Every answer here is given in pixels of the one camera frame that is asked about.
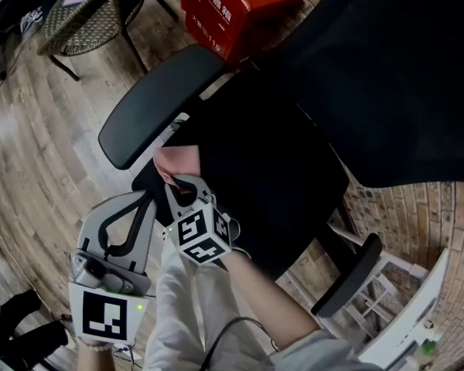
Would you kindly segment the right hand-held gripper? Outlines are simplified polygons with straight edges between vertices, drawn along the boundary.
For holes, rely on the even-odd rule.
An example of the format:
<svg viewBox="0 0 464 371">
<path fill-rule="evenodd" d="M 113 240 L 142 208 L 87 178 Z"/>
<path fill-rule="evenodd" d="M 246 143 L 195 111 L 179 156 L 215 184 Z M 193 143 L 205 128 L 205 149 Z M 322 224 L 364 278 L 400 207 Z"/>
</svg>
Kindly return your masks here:
<svg viewBox="0 0 464 371">
<path fill-rule="evenodd" d="M 206 182 L 199 176 L 187 174 L 172 178 L 176 185 L 166 183 L 164 189 L 175 220 L 168 232 L 178 252 L 197 265 L 208 264 L 230 253 L 231 218 L 212 203 L 196 200 L 212 194 Z"/>
</svg>

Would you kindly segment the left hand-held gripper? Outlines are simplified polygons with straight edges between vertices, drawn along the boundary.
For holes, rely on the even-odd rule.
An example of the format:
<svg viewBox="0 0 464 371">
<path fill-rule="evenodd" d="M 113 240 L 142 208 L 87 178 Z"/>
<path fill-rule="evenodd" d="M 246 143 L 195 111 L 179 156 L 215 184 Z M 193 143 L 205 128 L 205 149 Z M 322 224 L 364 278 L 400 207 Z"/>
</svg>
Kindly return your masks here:
<svg viewBox="0 0 464 371">
<path fill-rule="evenodd" d="M 123 244 L 108 243 L 107 227 L 135 210 Z M 96 205 L 84 219 L 73 252 L 70 311 L 78 337 L 132 345 L 152 285 L 145 273 L 156 204 L 148 191 L 128 192 Z"/>
</svg>

